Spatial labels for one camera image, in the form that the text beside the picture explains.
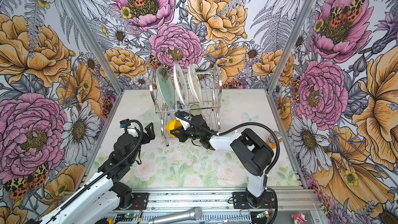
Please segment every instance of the light green plate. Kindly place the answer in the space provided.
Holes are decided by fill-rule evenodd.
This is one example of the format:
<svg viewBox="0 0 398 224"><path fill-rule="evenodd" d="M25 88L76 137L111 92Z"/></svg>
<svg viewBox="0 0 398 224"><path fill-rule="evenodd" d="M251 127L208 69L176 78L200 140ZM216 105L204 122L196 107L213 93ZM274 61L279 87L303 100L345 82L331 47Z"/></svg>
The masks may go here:
<svg viewBox="0 0 398 224"><path fill-rule="evenodd" d="M162 66L156 71L156 87L160 95L169 107L176 103L173 82L169 72Z"/></svg>

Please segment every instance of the pink toy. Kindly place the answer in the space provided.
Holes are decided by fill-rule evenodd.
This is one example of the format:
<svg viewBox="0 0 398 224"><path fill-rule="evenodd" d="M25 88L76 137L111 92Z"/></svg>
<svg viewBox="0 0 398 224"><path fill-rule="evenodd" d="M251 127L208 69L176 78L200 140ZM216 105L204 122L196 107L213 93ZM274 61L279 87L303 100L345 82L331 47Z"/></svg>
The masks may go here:
<svg viewBox="0 0 398 224"><path fill-rule="evenodd" d="M308 218L302 213L292 214L292 218L295 224L303 224Z"/></svg>

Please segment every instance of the white plate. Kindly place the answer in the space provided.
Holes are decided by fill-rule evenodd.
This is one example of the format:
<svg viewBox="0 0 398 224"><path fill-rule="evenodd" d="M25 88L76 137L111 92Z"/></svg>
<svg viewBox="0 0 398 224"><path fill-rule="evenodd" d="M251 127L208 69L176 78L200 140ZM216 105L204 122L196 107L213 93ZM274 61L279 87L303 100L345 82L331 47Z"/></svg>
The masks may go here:
<svg viewBox="0 0 398 224"><path fill-rule="evenodd" d="M188 105L188 87L185 82L184 73L178 63L174 64L173 68L174 84L176 85L176 90L181 103Z"/></svg>
<svg viewBox="0 0 398 224"><path fill-rule="evenodd" d="M203 104L202 88L200 86L199 78L196 75L193 64L188 66L188 82L193 96L199 101L199 103Z"/></svg>

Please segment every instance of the black mounting plate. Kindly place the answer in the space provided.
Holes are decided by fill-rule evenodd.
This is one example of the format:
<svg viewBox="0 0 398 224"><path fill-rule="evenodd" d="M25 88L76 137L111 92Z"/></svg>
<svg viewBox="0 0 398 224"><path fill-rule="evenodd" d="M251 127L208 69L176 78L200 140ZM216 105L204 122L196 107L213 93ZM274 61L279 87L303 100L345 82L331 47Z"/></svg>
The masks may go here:
<svg viewBox="0 0 398 224"><path fill-rule="evenodd" d="M116 210L138 210L138 209L140 209L137 206L137 204L135 204L134 200L136 200L138 202L138 204L141 207L141 210L147 209L149 193L132 192L131 195L132 195L132 204L130 205L130 207L128 207L127 209L116 208Z"/></svg>
<svg viewBox="0 0 398 224"><path fill-rule="evenodd" d="M246 192L232 192L232 200L234 201L235 209L249 208L250 211L256 211L255 208L249 205ZM261 200L262 204L258 208L270 208L269 203L266 201L270 201L272 206L275 206L275 196L271 191L265 193L264 198Z"/></svg>

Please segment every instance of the red wire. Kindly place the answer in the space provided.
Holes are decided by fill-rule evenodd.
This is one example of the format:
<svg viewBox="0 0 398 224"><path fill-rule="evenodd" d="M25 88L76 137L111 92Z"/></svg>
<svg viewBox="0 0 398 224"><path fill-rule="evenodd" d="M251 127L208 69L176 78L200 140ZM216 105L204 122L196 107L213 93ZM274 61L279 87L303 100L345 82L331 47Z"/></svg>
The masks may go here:
<svg viewBox="0 0 398 224"><path fill-rule="evenodd" d="M269 203L269 207L271 208L271 212L270 212L269 214L272 214L272 205L271 205L271 202L270 202L270 201L267 201L267 200L264 200L264 201Z"/></svg>

